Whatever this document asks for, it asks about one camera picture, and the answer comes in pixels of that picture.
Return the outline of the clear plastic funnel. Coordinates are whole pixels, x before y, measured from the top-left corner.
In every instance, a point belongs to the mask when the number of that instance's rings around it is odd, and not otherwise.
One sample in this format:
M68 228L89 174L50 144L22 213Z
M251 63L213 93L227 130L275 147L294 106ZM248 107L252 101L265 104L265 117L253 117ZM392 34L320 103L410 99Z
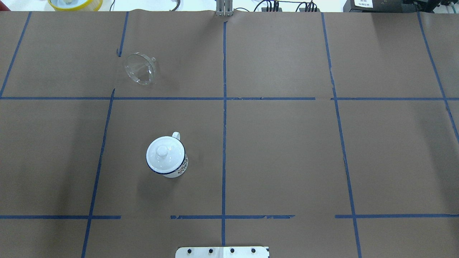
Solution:
M156 80L156 58L139 52L130 54L124 61L124 68L134 82L149 85Z

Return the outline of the black label printer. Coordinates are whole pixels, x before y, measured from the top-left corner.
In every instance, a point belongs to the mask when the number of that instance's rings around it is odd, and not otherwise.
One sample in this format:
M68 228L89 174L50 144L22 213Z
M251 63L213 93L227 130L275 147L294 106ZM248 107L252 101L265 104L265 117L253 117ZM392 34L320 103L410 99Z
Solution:
M344 13L403 13L407 5L403 0L347 0Z

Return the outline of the aluminium frame post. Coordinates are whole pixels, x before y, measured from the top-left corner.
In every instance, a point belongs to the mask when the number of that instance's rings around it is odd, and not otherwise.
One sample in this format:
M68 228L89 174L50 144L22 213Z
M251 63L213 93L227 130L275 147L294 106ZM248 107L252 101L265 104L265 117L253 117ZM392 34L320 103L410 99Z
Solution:
M216 16L233 16L233 0L215 0Z

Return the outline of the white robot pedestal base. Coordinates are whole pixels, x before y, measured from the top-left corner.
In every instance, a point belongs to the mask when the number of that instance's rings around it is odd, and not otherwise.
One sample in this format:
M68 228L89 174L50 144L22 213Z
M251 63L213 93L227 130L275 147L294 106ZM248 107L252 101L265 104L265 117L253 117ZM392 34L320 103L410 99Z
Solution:
M181 247L175 253L176 258L269 258L268 247L233 246L233 247Z

